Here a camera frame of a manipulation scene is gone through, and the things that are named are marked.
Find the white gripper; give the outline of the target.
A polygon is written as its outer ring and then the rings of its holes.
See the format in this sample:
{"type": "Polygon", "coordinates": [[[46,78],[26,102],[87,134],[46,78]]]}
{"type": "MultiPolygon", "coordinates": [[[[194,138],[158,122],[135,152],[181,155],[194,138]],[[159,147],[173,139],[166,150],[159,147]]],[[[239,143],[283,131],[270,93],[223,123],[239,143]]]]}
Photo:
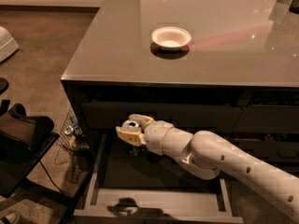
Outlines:
{"type": "Polygon", "coordinates": [[[130,115],[129,120],[135,121],[144,130],[144,134],[140,127],[117,127],[117,136],[132,146],[140,147],[145,144],[150,152],[160,156],[181,158],[192,140],[191,133],[165,121],[153,121],[152,117],[140,114],[130,115]]]}

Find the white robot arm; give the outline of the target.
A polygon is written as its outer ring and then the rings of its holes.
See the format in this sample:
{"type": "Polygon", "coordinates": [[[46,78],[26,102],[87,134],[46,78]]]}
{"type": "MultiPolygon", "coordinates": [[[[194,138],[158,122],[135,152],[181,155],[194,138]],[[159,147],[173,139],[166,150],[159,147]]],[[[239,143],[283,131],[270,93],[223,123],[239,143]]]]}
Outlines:
{"type": "Polygon", "coordinates": [[[261,161],[210,131],[188,133],[173,124],[133,114],[116,128],[117,136],[172,158],[189,173],[211,180],[224,172],[299,222],[299,178],[261,161]]]}

